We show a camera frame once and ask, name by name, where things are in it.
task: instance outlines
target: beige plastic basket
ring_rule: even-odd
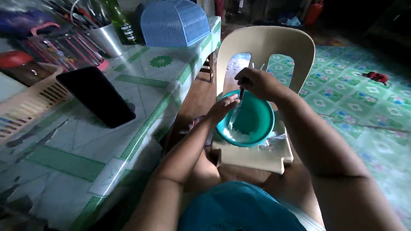
[[[39,64],[53,74],[0,104],[0,144],[9,141],[45,112],[72,98],[55,79],[63,68],[48,63]]]

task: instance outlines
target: pink plastic handle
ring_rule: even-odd
[[[60,27],[60,25],[58,25],[57,23],[48,22],[48,23],[41,24],[41,25],[39,25],[39,26],[33,27],[33,28],[30,30],[30,32],[31,32],[34,36],[36,36],[36,35],[37,35],[37,30],[44,29],[44,28],[46,28],[46,27],[48,27],[48,26],[51,26],[51,25],[56,26],[56,27]]]

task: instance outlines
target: chair backrest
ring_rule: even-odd
[[[290,88],[299,93],[311,69],[315,56],[312,38],[297,29],[280,26],[252,26],[237,29],[221,43],[217,55],[217,96],[223,92],[224,78],[230,58],[238,53],[250,53],[251,61],[259,68],[272,54],[288,55],[294,59]]]

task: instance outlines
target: left hand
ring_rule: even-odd
[[[237,96],[238,94],[227,96],[211,107],[205,118],[211,122],[213,127],[217,126],[226,114],[240,102]]]

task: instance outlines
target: dark knife handle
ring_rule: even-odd
[[[240,87],[240,100],[242,100],[242,97],[244,96],[244,88]]]

